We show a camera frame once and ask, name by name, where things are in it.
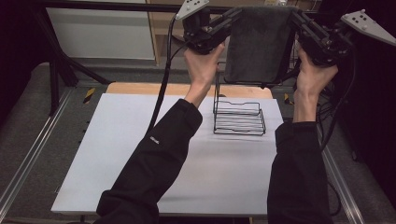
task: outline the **hand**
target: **hand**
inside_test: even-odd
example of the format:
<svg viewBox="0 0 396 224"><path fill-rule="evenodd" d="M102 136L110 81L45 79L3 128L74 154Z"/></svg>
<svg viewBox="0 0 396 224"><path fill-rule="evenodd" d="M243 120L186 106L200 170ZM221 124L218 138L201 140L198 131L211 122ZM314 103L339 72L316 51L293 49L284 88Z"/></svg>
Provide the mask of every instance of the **hand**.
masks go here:
<svg viewBox="0 0 396 224"><path fill-rule="evenodd" d="M218 69L219 56L224 49L225 45L221 43L207 55L201 55L191 49L184 52L184 60L191 79L190 90L184 99L193 103L197 108L210 90Z"/></svg>
<svg viewBox="0 0 396 224"><path fill-rule="evenodd" d="M315 121L319 95L338 72L338 68L336 65L326 68L314 65L301 47L298 55L302 63L294 93L293 122Z"/></svg>

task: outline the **black pole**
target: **black pole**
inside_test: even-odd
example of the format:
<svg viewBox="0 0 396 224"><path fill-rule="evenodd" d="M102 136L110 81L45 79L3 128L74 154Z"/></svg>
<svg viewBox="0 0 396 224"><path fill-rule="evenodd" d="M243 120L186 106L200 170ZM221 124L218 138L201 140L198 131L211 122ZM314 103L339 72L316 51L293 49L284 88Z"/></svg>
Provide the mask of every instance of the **black pole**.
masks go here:
<svg viewBox="0 0 396 224"><path fill-rule="evenodd" d="M104 77L101 77L99 75L97 75L96 73L94 73L93 71L91 71L90 69L86 68L85 66L81 65L80 63L77 63L76 61L74 61L73 59L71 59L69 56L67 56L66 54L64 54L64 59L68 62L68 64L70 64L72 67L74 67L75 69L79 70L80 72L84 73L85 75L87 75L88 77L91 77L93 79L95 79L96 81L100 82L101 84L105 84L108 85L110 83L112 83L113 81L110 81Z"/></svg>
<svg viewBox="0 0 396 224"><path fill-rule="evenodd" d="M57 63L57 71L64 80L66 86L75 86L78 83L78 79L75 76L73 70L64 62L63 51L59 46L58 40L55 34L49 28L46 20L43 18L42 8L30 7L32 16L34 17L38 28L41 29L44 36L47 38L47 42L51 47L51 54Z"/></svg>
<svg viewBox="0 0 396 224"><path fill-rule="evenodd" d="M113 2L86 2L65 0L35 0L41 7L74 8L91 10L112 11L147 11L147 12L173 12L177 13L181 5L167 4L139 4L139 3L113 3ZM230 7L208 7L213 14L223 14Z"/></svg>

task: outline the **wrist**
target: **wrist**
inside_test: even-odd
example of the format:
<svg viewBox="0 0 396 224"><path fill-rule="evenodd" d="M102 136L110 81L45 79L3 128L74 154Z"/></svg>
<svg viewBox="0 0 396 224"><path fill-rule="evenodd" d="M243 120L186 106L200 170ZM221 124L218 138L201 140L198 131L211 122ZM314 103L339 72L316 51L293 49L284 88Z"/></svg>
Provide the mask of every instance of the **wrist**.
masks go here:
<svg viewBox="0 0 396 224"><path fill-rule="evenodd" d="M303 91L294 93L293 122L316 121L318 95Z"/></svg>
<svg viewBox="0 0 396 224"><path fill-rule="evenodd" d="M201 102L205 99L209 90L210 90L210 84L204 84L204 85L191 84L190 89L187 92L184 100L194 104L195 107L198 108Z"/></svg>

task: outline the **black cloth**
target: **black cloth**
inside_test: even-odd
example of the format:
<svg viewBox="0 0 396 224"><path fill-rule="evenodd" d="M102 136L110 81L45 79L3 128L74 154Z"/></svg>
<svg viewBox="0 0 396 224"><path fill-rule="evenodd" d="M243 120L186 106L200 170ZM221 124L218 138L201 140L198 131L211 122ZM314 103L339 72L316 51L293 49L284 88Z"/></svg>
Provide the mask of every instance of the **black cloth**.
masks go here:
<svg viewBox="0 0 396 224"><path fill-rule="evenodd" d="M332 223L316 123L279 126L276 152L267 199L269 223Z"/></svg>
<svg viewBox="0 0 396 224"><path fill-rule="evenodd" d="M177 101L138 144L112 189L102 194L96 210L101 218L95 223L157 223L157 202L176 180L201 123L194 105Z"/></svg>
<svg viewBox="0 0 396 224"><path fill-rule="evenodd" d="M176 180L201 122L194 105L177 101L139 143L112 189L102 194L95 224L158 223L157 202ZM332 223L315 122L282 124L276 145L270 223Z"/></svg>
<svg viewBox="0 0 396 224"><path fill-rule="evenodd" d="M233 22L224 79L231 83L277 83L288 72L297 7L248 6Z"/></svg>

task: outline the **black fabric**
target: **black fabric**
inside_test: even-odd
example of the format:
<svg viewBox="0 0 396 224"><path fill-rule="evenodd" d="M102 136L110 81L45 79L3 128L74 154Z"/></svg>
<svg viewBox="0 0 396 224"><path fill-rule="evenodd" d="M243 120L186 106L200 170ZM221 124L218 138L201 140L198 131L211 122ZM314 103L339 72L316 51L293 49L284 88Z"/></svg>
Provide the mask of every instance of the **black fabric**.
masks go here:
<svg viewBox="0 0 396 224"><path fill-rule="evenodd" d="M23 93L31 71L50 57L45 37L27 6L22 0L0 1L0 127Z"/></svg>
<svg viewBox="0 0 396 224"><path fill-rule="evenodd" d="M97 207L95 223L158 223L157 202L176 180L189 142L202 123L192 104L179 100L142 139Z"/></svg>
<svg viewBox="0 0 396 224"><path fill-rule="evenodd" d="M332 223L316 123L279 126L276 151L268 189L269 223Z"/></svg>
<svg viewBox="0 0 396 224"><path fill-rule="evenodd" d="M157 202L176 180L201 122L195 106L179 100L143 138L112 189L103 192L95 224L158 223ZM282 124L276 130L276 146L269 223L332 223L316 123Z"/></svg>
<svg viewBox="0 0 396 224"><path fill-rule="evenodd" d="M227 82L273 83L287 73L294 32L288 19L296 7L242 8L233 23L224 78Z"/></svg>

